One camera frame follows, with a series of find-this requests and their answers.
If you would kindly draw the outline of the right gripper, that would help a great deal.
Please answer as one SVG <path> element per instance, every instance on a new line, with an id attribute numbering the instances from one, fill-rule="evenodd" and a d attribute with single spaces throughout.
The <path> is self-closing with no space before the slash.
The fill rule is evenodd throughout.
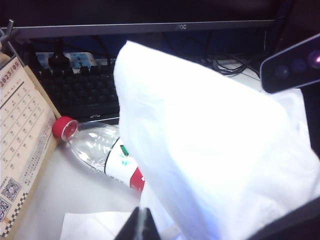
<path id="1" fill-rule="evenodd" d="M 302 93 L 249 88 L 243 102 L 240 239 L 317 240 L 320 160 L 311 147 Z"/>

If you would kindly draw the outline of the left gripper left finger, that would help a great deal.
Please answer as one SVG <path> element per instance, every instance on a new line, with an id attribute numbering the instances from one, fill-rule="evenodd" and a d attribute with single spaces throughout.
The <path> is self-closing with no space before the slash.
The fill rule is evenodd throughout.
<path id="1" fill-rule="evenodd" d="M 116 240 L 142 240 L 144 229 L 144 212 L 136 207 L 127 221 L 124 223 L 118 234 Z"/>

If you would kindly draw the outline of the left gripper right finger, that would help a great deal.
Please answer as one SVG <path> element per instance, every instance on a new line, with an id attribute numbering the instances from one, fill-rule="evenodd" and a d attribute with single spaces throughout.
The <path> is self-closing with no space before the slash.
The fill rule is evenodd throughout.
<path id="1" fill-rule="evenodd" d="M 145 208 L 143 210 L 141 235 L 143 240 L 161 240 L 160 234 L 157 230 L 154 218 L 149 208 Z"/>

